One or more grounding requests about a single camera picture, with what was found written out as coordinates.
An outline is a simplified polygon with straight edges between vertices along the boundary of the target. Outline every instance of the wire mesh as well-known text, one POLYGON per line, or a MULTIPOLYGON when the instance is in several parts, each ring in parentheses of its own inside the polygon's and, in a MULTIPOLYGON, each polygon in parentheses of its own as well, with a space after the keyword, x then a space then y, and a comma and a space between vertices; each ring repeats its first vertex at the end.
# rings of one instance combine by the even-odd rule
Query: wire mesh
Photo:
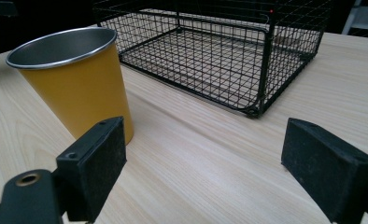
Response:
POLYGON ((330 0, 93 3, 120 61, 203 99, 260 116, 315 57, 330 0))

